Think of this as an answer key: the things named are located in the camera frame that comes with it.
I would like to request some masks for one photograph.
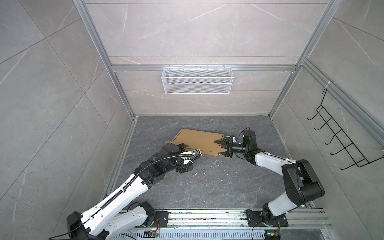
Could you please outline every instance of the cardboard flap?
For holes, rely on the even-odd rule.
[[[170,143],[176,145],[184,143],[188,145],[188,150],[200,149],[203,154],[218,156],[220,152],[225,152],[226,149],[221,148],[220,144],[214,141],[223,137],[224,135],[219,133],[182,129]]]

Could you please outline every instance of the brown cardboard box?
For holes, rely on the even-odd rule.
[[[170,143],[176,145],[184,143],[188,146],[187,151],[200,149],[203,154],[218,156],[220,152],[225,152],[226,149],[221,148],[220,144],[214,141],[223,137],[224,134],[182,129]]]

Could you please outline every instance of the robotic arm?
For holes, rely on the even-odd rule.
[[[265,225],[274,225],[279,216],[324,196],[324,188],[307,160],[284,159],[262,151],[257,147],[254,131],[244,130],[242,133],[243,142],[238,142],[234,136],[215,141],[227,149],[221,154],[232,157],[233,153],[242,153],[253,165],[268,168],[283,176],[285,192],[263,206],[261,219]]]
[[[71,240],[107,240],[135,226],[150,226],[156,212],[148,202],[140,203],[124,214],[119,212],[161,181],[165,173],[174,169],[179,173],[192,170],[193,161],[201,156],[201,152],[186,152],[185,147],[185,144],[166,144],[100,203],[82,214],[73,212],[69,215],[67,226]]]

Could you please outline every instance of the tiled wall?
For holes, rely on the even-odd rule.
[[[344,0],[316,48],[312,60],[371,116],[384,123],[384,9],[383,1]],[[316,200],[324,207],[340,239],[382,239],[384,228],[384,159],[372,164],[340,170],[353,163],[336,140],[326,145],[333,134],[316,116],[324,87],[305,70],[299,74],[275,114],[282,140],[296,159],[313,165],[325,188],[325,196]],[[370,161],[383,156],[383,148],[329,93],[325,108]],[[330,117],[323,111],[326,120]],[[334,131],[338,127],[333,121]],[[339,138],[348,145],[342,133]],[[354,147],[348,147],[355,159],[362,159]]]
[[[161,71],[118,72],[138,115],[267,115],[288,71],[235,71],[229,94],[165,94]]]
[[[0,239],[47,239],[99,201],[129,117],[72,0],[0,9]]]
[[[296,64],[326,0],[87,0],[113,64]],[[236,72],[230,94],[166,95],[119,73],[135,114],[268,114],[289,73]]]

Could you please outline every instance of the cardboard box lid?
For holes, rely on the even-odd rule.
[[[184,143],[188,145],[188,148],[186,148],[188,150],[200,149],[203,154],[218,156],[220,152],[225,152],[226,149],[221,148],[220,144],[214,141],[223,137],[224,134],[220,133],[182,129],[170,143],[176,145]]]

